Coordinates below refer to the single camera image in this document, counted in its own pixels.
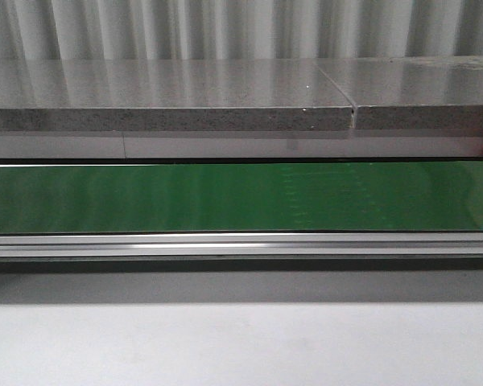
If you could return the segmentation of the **grey stone slab left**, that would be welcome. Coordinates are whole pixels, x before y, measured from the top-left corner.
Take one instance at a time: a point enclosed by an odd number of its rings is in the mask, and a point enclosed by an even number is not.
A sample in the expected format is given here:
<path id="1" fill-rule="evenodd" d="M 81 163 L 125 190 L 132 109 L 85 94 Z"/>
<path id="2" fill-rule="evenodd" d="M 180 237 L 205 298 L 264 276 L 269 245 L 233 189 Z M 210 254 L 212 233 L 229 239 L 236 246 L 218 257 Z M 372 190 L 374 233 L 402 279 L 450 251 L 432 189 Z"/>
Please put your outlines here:
<path id="1" fill-rule="evenodd" d="M 311 60 L 0 60 L 0 131 L 343 131 Z"/>

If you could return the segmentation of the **grey stone slab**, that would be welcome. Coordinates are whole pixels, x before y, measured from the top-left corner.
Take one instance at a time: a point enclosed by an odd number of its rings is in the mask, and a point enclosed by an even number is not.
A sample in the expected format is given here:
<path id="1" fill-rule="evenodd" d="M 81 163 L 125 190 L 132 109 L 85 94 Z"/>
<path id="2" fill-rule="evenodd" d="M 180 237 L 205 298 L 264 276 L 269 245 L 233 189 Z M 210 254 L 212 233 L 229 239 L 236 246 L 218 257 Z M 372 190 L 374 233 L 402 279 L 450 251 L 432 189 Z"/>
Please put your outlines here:
<path id="1" fill-rule="evenodd" d="M 0 60 L 0 131 L 343 131 L 311 60 Z"/>
<path id="2" fill-rule="evenodd" d="M 483 131 L 483 56 L 317 60 L 356 130 Z"/>

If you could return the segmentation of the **green conveyor belt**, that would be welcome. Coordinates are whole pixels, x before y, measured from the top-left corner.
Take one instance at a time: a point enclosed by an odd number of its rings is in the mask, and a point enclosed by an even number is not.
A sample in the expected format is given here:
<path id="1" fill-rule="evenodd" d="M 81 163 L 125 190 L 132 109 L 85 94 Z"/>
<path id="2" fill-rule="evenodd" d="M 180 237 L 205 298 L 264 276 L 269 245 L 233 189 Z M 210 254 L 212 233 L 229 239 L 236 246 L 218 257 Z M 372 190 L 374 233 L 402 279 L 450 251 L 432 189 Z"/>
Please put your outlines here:
<path id="1" fill-rule="evenodd" d="M 0 167 L 0 234 L 483 231 L 483 161 Z"/>

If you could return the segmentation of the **grey stone slab right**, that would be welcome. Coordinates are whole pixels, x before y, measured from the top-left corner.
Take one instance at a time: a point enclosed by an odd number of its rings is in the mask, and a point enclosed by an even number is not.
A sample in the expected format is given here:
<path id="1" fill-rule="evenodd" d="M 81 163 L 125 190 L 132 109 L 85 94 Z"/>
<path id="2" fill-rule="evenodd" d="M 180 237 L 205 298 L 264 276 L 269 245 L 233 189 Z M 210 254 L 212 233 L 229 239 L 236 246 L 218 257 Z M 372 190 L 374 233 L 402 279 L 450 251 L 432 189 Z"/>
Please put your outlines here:
<path id="1" fill-rule="evenodd" d="M 483 131 L 483 56 L 317 60 L 356 130 Z"/>

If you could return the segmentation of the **grey corrugated curtain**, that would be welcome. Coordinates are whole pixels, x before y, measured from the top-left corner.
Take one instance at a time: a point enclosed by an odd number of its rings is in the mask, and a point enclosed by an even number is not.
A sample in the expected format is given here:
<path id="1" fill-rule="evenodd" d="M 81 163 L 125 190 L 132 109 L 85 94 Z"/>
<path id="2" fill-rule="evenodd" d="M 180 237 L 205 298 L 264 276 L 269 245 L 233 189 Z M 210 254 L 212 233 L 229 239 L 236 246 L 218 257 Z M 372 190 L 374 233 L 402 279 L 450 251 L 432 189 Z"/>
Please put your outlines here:
<path id="1" fill-rule="evenodd" d="M 483 55 L 483 1 L 0 1 L 0 59 Z"/>

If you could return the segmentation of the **aluminium conveyor side rail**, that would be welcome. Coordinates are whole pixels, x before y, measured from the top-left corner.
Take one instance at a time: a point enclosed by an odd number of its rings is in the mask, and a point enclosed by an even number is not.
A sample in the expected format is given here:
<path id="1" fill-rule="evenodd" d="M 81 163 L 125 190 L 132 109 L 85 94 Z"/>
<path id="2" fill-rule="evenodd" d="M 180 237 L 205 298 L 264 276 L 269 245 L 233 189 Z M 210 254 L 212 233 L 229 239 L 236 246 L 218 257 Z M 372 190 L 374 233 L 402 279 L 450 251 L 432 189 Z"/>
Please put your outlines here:
<path id="1" fill-rule="evenodd" d="M 483 269 L 483 232 L 0 235 L 0 273 Z"/>

